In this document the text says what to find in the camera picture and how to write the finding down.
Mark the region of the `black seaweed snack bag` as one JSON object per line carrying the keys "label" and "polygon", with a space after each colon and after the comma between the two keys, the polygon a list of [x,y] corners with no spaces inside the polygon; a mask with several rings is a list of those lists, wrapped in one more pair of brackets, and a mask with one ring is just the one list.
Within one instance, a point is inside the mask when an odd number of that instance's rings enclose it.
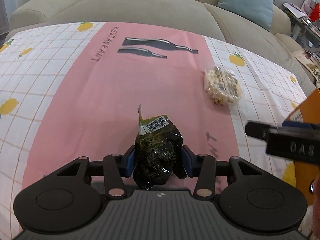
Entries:
{"label": "black seaweed snack bag", "polygon": [[143,119],[138,107],[138,135],[135,140],[137,163],[133,179],[140,189],[163,186],[174,174],[185,179],[183,166],[183,137],[167,115]]}

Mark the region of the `orange cardboard box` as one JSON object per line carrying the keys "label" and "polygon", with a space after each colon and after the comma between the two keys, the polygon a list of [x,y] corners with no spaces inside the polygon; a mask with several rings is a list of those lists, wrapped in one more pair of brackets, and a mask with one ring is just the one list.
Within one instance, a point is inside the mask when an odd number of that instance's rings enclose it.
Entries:
{"label": "orange cardboard box", "polygon": [[315,197],[311,185],[319,176],[319,89],[297,106],[286,121],[290,127],[299,129],[304,137],[291,146],[296,155],[296,186],[312,205]]}

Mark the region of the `round rice cracker packet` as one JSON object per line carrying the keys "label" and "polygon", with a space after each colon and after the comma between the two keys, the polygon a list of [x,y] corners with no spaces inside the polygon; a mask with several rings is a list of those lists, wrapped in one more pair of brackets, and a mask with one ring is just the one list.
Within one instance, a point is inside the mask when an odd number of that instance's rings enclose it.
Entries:
{"label": "round rice cracker packet", "polygon": [[216,105],[236,104],[242,97],[237,76],[230,70],[214,66],[204,71],[204,91]]}

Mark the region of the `stack of books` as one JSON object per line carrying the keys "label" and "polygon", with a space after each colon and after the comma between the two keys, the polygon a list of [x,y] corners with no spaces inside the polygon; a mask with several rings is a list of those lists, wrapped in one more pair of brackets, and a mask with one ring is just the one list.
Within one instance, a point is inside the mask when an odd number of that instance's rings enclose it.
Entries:
{"label": "stack of books", "polygon": [[297,50],[293,52],[293,55],[317,82],[319,80],[319,57],[304,50]]}

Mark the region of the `pink checkered tablecloth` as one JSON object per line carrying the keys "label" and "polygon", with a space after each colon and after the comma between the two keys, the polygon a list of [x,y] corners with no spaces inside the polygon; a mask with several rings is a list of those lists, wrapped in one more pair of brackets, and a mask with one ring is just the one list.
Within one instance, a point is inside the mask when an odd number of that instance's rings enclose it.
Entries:
{"label": "pink checkered tablecloth", "polygon": [[[205,69],[238,78],[242,97],[216,105]],[[154,25],[84,22],[22,31],[1,49],[1,239],[20,225],[21,189],[68,162],[123,154],[147,119],[167,115],[195,154],[239,155],[281,177],[288,162],[246,137],[246,122],[281,124],[305,100],[297,77],[243,48]]]}

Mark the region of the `cluttered desk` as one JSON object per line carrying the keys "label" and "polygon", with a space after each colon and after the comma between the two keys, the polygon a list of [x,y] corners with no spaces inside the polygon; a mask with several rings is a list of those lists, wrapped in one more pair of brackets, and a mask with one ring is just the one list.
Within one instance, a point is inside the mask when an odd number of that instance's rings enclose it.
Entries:
{"label": "cluttered desk", "polygon": [[317,2],[304,0],[298,7],[293,3],[283,3],[284,12],[289,16],[292,26],[291,37],[307,51],[319,53],[319,19],[311,21],[311,13]]}

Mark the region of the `teal cushion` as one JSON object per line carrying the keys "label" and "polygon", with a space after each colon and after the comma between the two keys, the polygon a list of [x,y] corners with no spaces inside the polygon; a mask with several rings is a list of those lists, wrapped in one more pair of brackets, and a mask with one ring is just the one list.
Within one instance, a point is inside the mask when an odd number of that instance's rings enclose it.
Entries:
{"label": "teal cushion", "polygon": [[219,0],[217,6],[271,30],[273,0]]}

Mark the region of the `beige fabric sofa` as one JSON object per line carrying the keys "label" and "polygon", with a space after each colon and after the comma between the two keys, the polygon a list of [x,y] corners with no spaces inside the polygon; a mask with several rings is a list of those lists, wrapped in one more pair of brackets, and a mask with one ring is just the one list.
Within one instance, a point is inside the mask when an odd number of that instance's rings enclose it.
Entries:
{"label": "beige fabric sofa", "polygon": [[293,53],[287,14],[273,6],[270,30],[218,7],[219,0],[31,0],[9,20],[9,36],[61,23],[105,21],[159,25],[216,38],[260,55],[296,75],[305,94],[315,90],[310,73]]}

